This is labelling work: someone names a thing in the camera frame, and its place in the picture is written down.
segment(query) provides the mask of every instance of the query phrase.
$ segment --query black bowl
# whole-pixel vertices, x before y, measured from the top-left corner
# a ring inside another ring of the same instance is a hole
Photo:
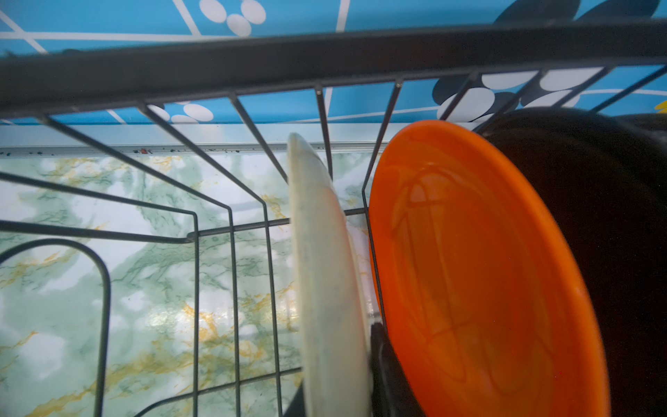
[[[596,312],[615,416],[667,415],[667,147],[622,121],[531,108],[481,128],[540,194]]]

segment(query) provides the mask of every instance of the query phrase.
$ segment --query green marble surface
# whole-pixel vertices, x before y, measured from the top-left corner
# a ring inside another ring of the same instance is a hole
[[[289,216],[287,186],[261,153],[215,155],[268,204],[269,218]],[[285,155],[278,155],[285,165]],[[335,187],[344,209],[360,207],[370,155],[335,153]],[[194,155],[137,156],[184,184],[229,204],[235,224],[263,219],[261,206]],[[199,228],[227,226],[227,212],[108,157],[4,157],[0,170],[197,212]],[[3,219],[183,237],[187,215],[0,183]],[[348,230],[358,253],[369,312],[374,311],[363,216]],[[300,366],[299,311],[292,278],[289,226],[271,228],[279,363]],[[0,251],[42,238],[0,234]],[[193,244],[74,239],[105,261],[111,274],[111,326],[104,415],[132,417],[146,406],[192,390],[195,313]],[[235,233],[241,379],[275,372],[268,256],[264,230]],[[234,381],[233,297],[229,234],[200,239],[199,389]],[[73,249],[47,246],[0,266],[0,416],[92,414],[101,321],[101,280]],[[301,380],[281,377],[283,408]],[[241,387],[244,416],[275,416],[275,379]],[[192,400],[147,415],[189,416]],[[199,398],[200,416],[233,415],[233,388]]]

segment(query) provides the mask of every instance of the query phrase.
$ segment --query orange plastic plate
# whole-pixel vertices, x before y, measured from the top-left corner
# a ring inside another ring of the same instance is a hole
[[[556,222],[480,136],[401,130],[370,221],[390,340],[428,416],[607,416],[600,331]]]

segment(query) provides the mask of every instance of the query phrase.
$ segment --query dish drying rack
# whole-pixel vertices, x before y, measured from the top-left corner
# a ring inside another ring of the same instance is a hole
[[[199,321],[194,320],[192,392],[164,398],[144,408],[135,417],[143,416],[164,404],[187,398],[192,399],[192,414],[197,417],[198,396],[226,389],[235,390],[235,414],[241,416],[241,385],[267,379],[275,379],[277,410],[279,415],[282,415],[283,409],[286,407],[281,401],[280,376],[299,372],[301,369],[281,369],[277,355],[277,320],[269,227],[288,224],[289,219],[268,220],[267,204],[261,197],[215,161],[204,149],[160,118],[148,105],[228,97],[241,120],[256,138],[260,148],[266,153],[277,172],[285,181],[288,181],[285,170],[273,154],[272,146],[269,146],[262,137],[252,118],[239,101],[239,96],[312,89],[317,99],[323,134],[321,147],[325,150],[327,168],[329,174],[333,177],[331,143],[329,141],[323,89],[343,85],[393,82],[394,88],[388,97],[384,118],[374,143],[362,186],[364,206],[363,208],[346,210],[348,216],[366,215],[372,264],[377,279],[376,253],[373,234],[368,221],[366,188],[403,82],[445,75],[467,75],[466,81],[460,86],[455,98],[440,117],[440,119],[447,119],[461,102],[467,90],[482,74],[536,70],[537,74],[517,92],[512,100],[495,112],[491,119],[487,121],[488,123],[513,108],[512,106],[516,106],[522,94],[531,86],[539,83],[541,78],[551,69],[602,67],[597,74],[573,88],[569,94],[553,104],[553,106],[559,107],[609,74],[615,67],[665,64],[667,63],[667,42],[664,41],[665,39],[667,39],[667,21],[655,19],[613,23],[550,23],[521,26],[494,25],[407,31],[372,31],[118,49],[76,55],[9,57],[0,61],[0,117],[36,117],[43,125],[64,133],[88,147],[92,147],[154,178],[217,205],[221,210],[227,212],[229,225],[222,228],[200,230],[197,213],[193,211],[117,197],[9,173],[0,173],[0,180],[2,181],[187,214],[192,217],[192,232],[185,238],[169,238],[5,220],[0,221],[0,231],[68,238],[194,244],[195,317],[199,316],[199,239],[204,236],[229,234],[234,307],[234,381],[199,389],[197,380]],[[667,65],[590,111],[598,112],[608,107],[665,73],[667,73]],[[257,223],[234,225],[232,209],[224,202],[175,181],[132,157],[54,120],[50,116],[121,107],[138,108],[154,124],[178,140],[185,148],[201,157],[206,163],[257,200],[263,208],[264,220]],[[241,379],[234,233],[253,229],[265,230],[276,371],[254,378]],[[20,252],[46,245],[69,246],[83,252],[93,260],[101,274],[103,307],[97,363],[97,385],[93,409],[93,415],[100,417],[102,415],[111,309],[109,272],[102,259],[93,250],[83,244],[63,238],[35,240],[15,246],[0,254],[0,264]],[[382,289],[379,281],[376,281],[376,284],[380,312],[384,322]]]

